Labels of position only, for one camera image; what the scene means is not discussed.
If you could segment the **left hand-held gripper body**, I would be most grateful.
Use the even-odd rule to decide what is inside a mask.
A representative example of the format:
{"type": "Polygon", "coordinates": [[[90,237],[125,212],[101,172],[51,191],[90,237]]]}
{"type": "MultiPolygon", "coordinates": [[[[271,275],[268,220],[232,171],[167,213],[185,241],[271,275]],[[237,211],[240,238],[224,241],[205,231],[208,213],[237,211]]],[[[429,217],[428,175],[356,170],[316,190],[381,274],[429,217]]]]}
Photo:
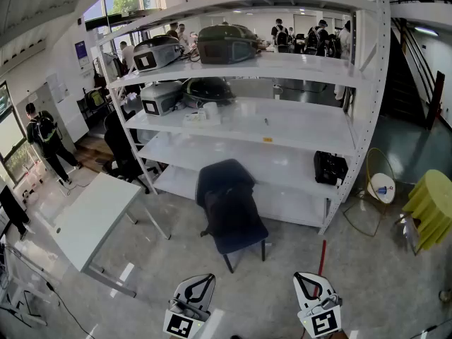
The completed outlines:
{"type": "Polygon", "coordinates": [[[175,338],[195,338],[210,318],[209,311],[203,311],[181,300],[171,299],[165,311],[163,332],[175,338]]]}

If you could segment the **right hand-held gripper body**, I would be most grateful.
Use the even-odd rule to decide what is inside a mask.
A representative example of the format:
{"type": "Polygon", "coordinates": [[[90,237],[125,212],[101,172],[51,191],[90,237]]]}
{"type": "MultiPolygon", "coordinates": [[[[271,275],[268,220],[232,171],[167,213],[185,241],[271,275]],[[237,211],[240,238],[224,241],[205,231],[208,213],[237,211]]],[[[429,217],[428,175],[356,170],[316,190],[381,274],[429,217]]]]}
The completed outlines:
{"type": "Polygon", "coordinates": [[[342,328],[341,304],[342,299],[337,294],[332,294],[318,304],[299,311],[297,317],[312,338],[322,338],[342,328]]]}

